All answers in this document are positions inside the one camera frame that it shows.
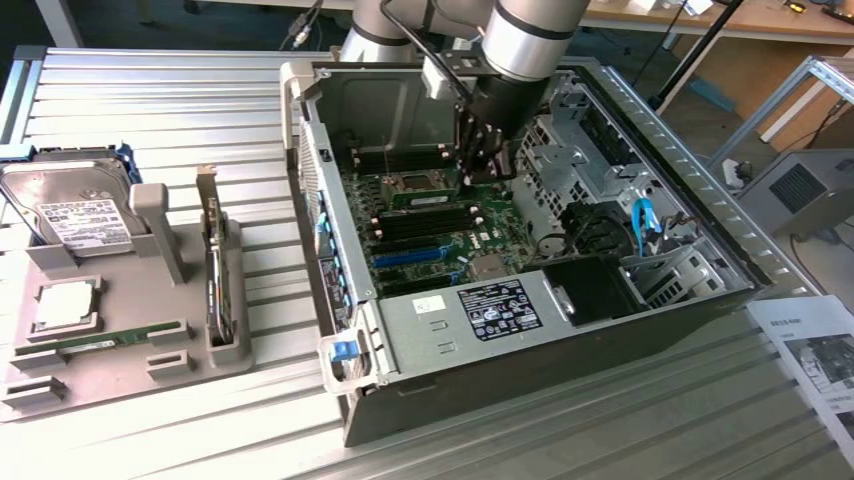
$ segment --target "green circuit board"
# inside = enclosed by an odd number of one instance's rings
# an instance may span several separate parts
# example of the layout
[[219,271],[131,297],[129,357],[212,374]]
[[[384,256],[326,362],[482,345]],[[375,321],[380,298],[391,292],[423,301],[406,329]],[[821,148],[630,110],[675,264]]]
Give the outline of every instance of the green circuit board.
[[[444,169],[447,175],[454,174],[452,169]],[[435,170],[418,172],[404,172],[404,174],[435,174]],[[388,202],[383,199],[382,191],[383,175],[359,175],[346,173],[342,175],[344,191],[350,204],[356,230],[362,241],[362,250],[366,256],[368,270],[371,272],[374,284],[380,290],[380,296],[395,296],[396,294],[411,292],[387,292],[391,285],[403,285],[423,279],[435,279],[435,286],[451,286],[466,284],[482,279],[476,273],[474,265],[482,263],[472,262],[478,258],[490,256],[492,264],[500,263],[504,274],[514,274],[522,271],[524,264],[530,261],[534,252],[527,226],[514,206],[511,197],[507,196],[506,185],[502,182],[475,186],[464,195],[455,198],[442,206],[396,209],[391,210]],[[378,215],[406,215],[407,212],[424,212],[442,208],[459,206],[468,208],[475,205],[480,211],[478,214],[483,219],[479,225],[452,233],[430,235],[428,237],[444,247],[443,258],[423,261],[412,264],[398,265],[384,268],[375,268],[374,260],[379,256],[392,254],[375,254],[372,248],[379,245],[379,240],[374,234],[371,221]]]

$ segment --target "white label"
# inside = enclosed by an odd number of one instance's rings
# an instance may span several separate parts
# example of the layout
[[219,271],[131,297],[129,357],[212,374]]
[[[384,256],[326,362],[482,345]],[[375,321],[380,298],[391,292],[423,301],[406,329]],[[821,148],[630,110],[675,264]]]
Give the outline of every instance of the white label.
[[448,201],[447,195],[442,197],[414,198],[412,201],[410,202],[410,205],[416,207],[419,205],[432,205],[434,203],[444,203],[447,201]]
[[422,313],[444,310],[444,300],[442,300],[442,295],[416,298],[415,300],[412,300],[412,306],[415,307],[415,313],[420,315]]
[[131,233],[112,200],[45,203],[39,211],[69,249],[131,243]]

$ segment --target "robotic arm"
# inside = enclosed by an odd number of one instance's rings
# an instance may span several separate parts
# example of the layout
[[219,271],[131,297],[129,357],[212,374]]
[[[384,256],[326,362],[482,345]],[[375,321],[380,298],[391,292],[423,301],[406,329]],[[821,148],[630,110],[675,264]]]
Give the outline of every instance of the robotic arm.
[[[492,177],[510,175],[499,158],[536,112],[548,77],[590,2],[455,0],[439,6],[439,1],[359,0],[342,60],[411,61],[411,42],[419,46],[431,63],[426,63],[426,70],[438,70],[458,97],[454,151],[468,184],[475,172],[488,171]],[[436,8],[442,9],[440,17],[434,15]],[[470,89],[412,28],[471,38],[478,34],[472,25],[484,23],[483,61],[492,74],[479,76]]]

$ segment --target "sticker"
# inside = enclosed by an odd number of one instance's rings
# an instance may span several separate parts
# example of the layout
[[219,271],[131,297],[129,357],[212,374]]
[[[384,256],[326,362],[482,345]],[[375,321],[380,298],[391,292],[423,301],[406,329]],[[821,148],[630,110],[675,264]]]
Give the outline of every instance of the sticker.
[[128,227],[111,199],[44,203],[37,208],[69,249],[131,243]]
[[475,336],[484,342],[543,326],[519,280],[456,292]]
[[444,300],[442,295],[434,295],[432,297],[416,298],[412,300],[412,307],[415,307],[415,313],[430,313],[439,310],[444,310]]
[[426,198],[414,198],[410,202],[410,205],[418,207],[419,205],[432,205],[434,203],[444,203],[448,201],[447,195],[442,197],[426,197]]

